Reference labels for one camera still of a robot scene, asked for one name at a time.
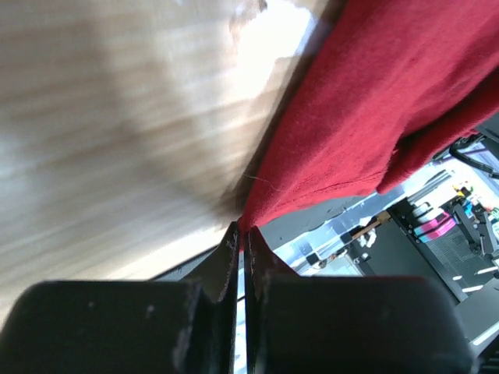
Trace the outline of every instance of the red towel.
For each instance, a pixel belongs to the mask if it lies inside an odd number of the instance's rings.
[[[499,108],[498,64],[498,0],[350,0],[271,140],[241,229],[388,191]]]

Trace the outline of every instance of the red fabric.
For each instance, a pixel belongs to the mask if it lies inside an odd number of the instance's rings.
[[[278,126],[241,229],[388,191],[499,108],[498,63],[498,0],[350,0]]]

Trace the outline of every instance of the wood grain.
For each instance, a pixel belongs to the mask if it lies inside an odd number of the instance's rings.
[[[238,5],[0,2],[0,323],[33,283],[152,277],[237,218],[299,62],[242,68]]]

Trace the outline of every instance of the red cloth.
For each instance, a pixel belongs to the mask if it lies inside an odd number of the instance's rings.
[[[239,226],[388,191],[499,108],[498,63],[498,0],[350,0],[271,140]]]

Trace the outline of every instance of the wooden surface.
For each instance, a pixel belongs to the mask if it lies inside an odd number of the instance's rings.
[[[0,322],[33,283],[152,277],[237,218],[300,60],[241,56],[248,4],[0,2]]]

